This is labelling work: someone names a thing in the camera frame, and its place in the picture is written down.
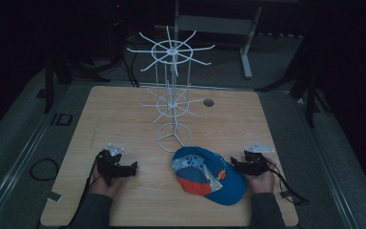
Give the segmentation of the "person's right hand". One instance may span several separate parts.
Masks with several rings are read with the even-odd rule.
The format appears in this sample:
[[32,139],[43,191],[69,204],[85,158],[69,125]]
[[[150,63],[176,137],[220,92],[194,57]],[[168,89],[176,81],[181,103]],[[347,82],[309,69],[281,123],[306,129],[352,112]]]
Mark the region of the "person's right hand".
[[250,184],[252,192],[256,194],[273,193],[275,187],[275,175],[273,169],[275,168],[275,163],[271,159],[267,159],[269,170],[262,175],[255,177],[246,175],[245,178]]

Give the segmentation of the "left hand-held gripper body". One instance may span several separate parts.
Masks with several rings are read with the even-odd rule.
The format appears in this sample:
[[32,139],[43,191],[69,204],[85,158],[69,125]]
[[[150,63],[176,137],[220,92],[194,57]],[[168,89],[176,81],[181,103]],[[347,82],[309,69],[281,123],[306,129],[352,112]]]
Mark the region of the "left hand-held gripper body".
[[123,148],[109,143],[108,148],[103,149],[96,156],[97,170],[108,186],[112,185],[112,179],[115,177],[129,177],[131,175],[130,166],[119,164],[123,152]]

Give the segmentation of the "black stand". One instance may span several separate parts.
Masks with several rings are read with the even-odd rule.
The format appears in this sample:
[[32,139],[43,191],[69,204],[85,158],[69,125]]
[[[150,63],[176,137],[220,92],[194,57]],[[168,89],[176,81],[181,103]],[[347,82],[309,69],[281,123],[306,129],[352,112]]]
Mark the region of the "black stand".
[[101,73],[125,60],[131,13],[121,0],[64,0],[45,18],[40,37],[45,54],[45,88],[38,95],[49,111],[54,81],[72,83],[72,73],[99,82]]
[[316,92],[319,76],[317,34],[317,22],[314,19],[309,29],[307,29],[284,75],[267,86],[255,89],[256,92],[267,93],[293,80],[295,83],[290,89],[290,96],[294,99],[301,99],[304,94],[307,94],[305,118],[311,128],[315,126],[314,111],[316,99],[329,112],[329,108],[323,103]]

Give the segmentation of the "white wire display rack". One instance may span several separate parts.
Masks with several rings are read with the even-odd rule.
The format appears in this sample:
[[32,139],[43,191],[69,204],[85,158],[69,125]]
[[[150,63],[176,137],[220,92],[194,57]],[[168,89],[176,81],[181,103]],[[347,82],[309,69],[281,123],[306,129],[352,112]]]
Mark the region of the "white wire display rack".
[[165,152],[174,153],[181,147],[190,146],[193,140],[191,130],[180,119],[184,115],[201,118],[201,115],[191,111],[192,104],[204,101],[204,98],[190,99],[191,68],[193,62],[202,66],[209,66],[210,62],[201,61],[194,55],[211,50],[214,45],[192,48],[189,42],[196,35],[196,31],[183,41],[172,39],[169,28],[166,28],[166,33],[165,40],[155,41],[140,32],[139,36],[152,46],[146,50],[128,51],[149,54],[152,58],[152,63],[141,69],[141,72],[154,68],[155,84],[147,92],[156,100],[153,104],[141,103],[141,106],[158,111],[158,117],[152,122],[160,124],[155,142]]

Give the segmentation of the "blue and orange cap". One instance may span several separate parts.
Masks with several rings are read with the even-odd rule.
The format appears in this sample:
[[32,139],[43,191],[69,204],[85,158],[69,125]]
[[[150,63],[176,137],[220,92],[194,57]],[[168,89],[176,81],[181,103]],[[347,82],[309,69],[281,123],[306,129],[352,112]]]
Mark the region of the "blue and orange cap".
[[172,158],[182,189],[220,205],[234,205],[246,193],[247,181],[221,155],[201,147],[182,147]]

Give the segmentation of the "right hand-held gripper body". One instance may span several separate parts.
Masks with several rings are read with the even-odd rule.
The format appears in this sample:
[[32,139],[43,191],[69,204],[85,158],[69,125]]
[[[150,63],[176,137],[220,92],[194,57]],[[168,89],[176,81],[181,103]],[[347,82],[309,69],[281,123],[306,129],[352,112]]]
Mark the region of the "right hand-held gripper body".
[[260,176],[269,170],[269,162],[263,154],[274,153],[275,150],[263,144],[255,143],[244,148],[246,160],[244,173],[249,176]]

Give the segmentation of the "black floor socket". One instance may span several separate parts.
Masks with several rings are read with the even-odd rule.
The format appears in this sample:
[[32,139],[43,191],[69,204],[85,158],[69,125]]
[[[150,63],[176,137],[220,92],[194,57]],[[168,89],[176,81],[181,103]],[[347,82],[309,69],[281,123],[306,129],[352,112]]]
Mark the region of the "black floor socket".
[[72,120],[72,114],[55,114],[51,120],[51,126],[70,126]]

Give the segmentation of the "grey metal desk frame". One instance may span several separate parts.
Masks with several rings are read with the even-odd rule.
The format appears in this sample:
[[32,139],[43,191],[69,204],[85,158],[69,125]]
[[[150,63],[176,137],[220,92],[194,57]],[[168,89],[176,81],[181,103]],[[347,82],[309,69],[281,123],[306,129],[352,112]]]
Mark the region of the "grey metal desk frame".
[[255,37],[262,7],[253,0],[154,0],[154,11],[172,25],[174,37],[181,31],[240,35],[246,42],[239,54],[244,76],[253,77],[248,53]]

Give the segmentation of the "person's left hand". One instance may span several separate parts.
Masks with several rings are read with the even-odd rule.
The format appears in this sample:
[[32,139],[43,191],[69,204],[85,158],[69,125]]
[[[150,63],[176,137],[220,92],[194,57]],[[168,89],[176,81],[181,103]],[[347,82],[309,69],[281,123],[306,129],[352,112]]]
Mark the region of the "person's left hand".
[[117,177],[112,179],[112,185],[109,186],[104,178],[102,178],[97,170],[97,167],[94,167],[92,173],[92,183],[88,189],[89,194],[103,195],[109,198],[115,198],[121,184],[123,178]]

